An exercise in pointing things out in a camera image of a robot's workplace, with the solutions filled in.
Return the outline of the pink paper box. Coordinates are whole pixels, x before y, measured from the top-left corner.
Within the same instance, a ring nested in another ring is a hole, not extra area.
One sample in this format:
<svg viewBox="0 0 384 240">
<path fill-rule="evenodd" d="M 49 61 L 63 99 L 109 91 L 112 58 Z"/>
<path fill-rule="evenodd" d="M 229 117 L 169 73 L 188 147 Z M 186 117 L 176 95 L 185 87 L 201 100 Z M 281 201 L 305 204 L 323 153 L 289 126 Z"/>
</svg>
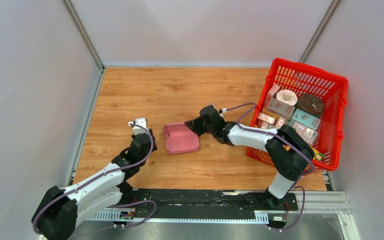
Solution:
<svg viewBox="0 0 384 240">
<path fill-rule="evenodd" d="M 196 152 L 200 148 L 198 135 L 183 122 L 165 124 L 162 132 L 168 155 Z"/>
</svg>

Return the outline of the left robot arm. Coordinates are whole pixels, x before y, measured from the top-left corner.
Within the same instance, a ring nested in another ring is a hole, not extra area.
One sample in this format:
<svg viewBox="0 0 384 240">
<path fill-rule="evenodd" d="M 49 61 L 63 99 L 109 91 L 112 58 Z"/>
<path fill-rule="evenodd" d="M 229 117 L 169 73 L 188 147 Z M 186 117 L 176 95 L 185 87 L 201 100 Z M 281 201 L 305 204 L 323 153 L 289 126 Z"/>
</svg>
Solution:
<svg viewBox="0 0 384 240">
<path fill-rule="evenodd" d="M 67 240 L 82 222 L 113 205 L 128 207 L 133 201 L 127 180 L 140 171 L 157 150 L 153 131 L 133 124 L 130 146 L 102 170 L 66 187 L 52 186 L 32 216 L 33 231 L 48 240 Z"/>
</svg>

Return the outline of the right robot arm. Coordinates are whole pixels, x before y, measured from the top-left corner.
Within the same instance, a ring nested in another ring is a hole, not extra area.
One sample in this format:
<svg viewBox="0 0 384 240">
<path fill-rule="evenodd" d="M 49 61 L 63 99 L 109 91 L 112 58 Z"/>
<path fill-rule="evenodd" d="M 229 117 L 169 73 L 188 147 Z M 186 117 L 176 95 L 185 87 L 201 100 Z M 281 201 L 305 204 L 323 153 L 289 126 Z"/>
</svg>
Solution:
<svg viewBox="0 0 384 240">
<path fill-rule="evenodd" d="M 305 175 L 305 170 L 315 168 L 312 160 L 315 152 L 290 126 L 258 128 L 241 124 L 241 121 L 226 121 L 223 114 L 230 108 L 216 109 L 213 105 L 202 108 L 199 116 L 185 121 L 197 136 L 210 134 L 220 144 L 245 146 L 266 152 L 277 172 L 267 188 L 266 205 L 279 209 L 285 203 L 285 195 Z"/>
</svg>

